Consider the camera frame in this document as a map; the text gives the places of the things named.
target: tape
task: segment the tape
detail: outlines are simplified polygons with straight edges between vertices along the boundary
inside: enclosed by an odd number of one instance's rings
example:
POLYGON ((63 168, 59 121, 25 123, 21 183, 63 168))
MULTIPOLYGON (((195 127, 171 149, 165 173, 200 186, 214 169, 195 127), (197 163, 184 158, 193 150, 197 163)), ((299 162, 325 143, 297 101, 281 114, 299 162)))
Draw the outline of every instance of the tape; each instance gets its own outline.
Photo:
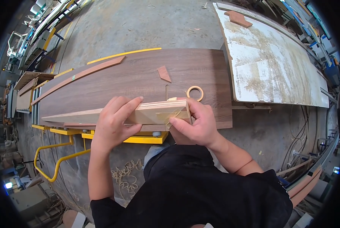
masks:
POLYGON ((190 87, 190 88, 188 89, 188 91, 186 92, 186 96, 190 98, 190 91, 191 91, 192 89, 197 89, 197 90, 200 92, 200 98, 197 99, 197 101, 201 101, 201 100, 203 99, 204 92, 203 92, 202 88, 200 88, 199 86, 194 85, 194 86, 190 87))

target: black t-shirt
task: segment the black t-shirt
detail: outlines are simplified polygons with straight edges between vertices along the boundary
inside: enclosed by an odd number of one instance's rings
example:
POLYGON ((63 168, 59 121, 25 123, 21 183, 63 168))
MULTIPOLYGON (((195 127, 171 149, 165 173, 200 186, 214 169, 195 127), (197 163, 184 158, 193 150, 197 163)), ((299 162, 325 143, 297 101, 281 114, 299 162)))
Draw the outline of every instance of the black t-shirt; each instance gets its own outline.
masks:
POLYGON ((292 202, 275 171, 243 177, 223 173, 207 162, 197 161, 199 154, 208 156, 205 147, 171 146, 165 150, 151 160, 165 161, 164 155, 176 155, 176 151, 180 151, 177 157, 186 158, 186 161, 181 165, 175 162, 174 166, 157 162, 162 169, 154 170, 160 175, 150 179, 145 176, 146 182, 127 208, 110 198, 92 200, 90 205, 96 228, 188 228, 207 223, 214 228, 274 228, 283 227, 288 221, 292 202))

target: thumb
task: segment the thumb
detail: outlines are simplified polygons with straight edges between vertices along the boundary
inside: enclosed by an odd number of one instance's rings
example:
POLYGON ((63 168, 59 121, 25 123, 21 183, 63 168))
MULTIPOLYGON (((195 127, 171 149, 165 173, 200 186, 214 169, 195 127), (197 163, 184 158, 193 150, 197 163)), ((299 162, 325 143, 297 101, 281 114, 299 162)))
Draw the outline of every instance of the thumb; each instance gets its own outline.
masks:
POLYGON ((128 135, 128 137, 131 137, 140 132, 141 128, 142 128, 141 124, 132 125, 130 127, 127 127, 125 134, 128 135))
POLYGON ((185 136, 188 136, 193 128, 193 126, 185 120, 176 117, 171 117, 169 122, 176 128, 176 130, 185 136))

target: white panel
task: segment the white panel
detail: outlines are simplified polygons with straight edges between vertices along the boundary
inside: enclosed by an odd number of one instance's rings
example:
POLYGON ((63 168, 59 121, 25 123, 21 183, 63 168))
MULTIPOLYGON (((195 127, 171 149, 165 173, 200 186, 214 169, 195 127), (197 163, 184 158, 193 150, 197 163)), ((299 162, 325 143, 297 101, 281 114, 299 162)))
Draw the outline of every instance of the white panel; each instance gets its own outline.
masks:
POLYGON ((300 44, 246 16, 251 27, 230 22, 224 10, 216 3, 213 6, 225 39, 236 101, 329 107, 320 90, 327 90, 327 82, 300 44))

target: yellow handrail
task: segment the yellow handrail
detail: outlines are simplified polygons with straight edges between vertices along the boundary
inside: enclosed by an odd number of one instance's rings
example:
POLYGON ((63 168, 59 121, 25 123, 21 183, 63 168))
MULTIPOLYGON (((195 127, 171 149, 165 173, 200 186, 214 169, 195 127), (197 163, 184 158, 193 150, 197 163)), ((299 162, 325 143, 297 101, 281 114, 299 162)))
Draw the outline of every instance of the yellow handrail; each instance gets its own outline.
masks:
POLYGON ((70 142, 68 143, 60 143, 60 144, 54 144, 54 145, 49 145, 49 146, 41 146, 37 149, 36 151, 36 155, 34 157, 34 167, 36 168, 36 170, 38 170, 40 172, 40 174, 42 176, 44 176, 49 182, 54 182, 57 178, 57 175, 58 175, 58 169, 60 168, 60 164, 61 162, 63 161, 66 161, 70 158, 74 158, 74 157, 77 157, 77 156, 80 156, 82 154, 85 154, 85 153, 88 153, 90 152, 90 149, 88 150, 84 150, 84 151, 81 151, 81 152, 78 152, 78 153, 74 153, 74 154, 70 154, 68 156, 65 156, 65 157, 62 157, 60 159, 58 159, 57 163, 56 163, 56 167, 55 167, 55 173, 54 173, 54 176, 52 178, 50 178, 49 176, 47 176, 42 170, 40 170, 37 166, 37 158, 38 158, 38 154, 39 154, 39 151, 40 150, 43 150, 43 149, 48 149, 48 148, 54 148, 54 147, 59 147, 59 146, 66 146, 66 145, 72 145, 73 144, 73 140, 72 140, 72 135, 70 135, 70 142))

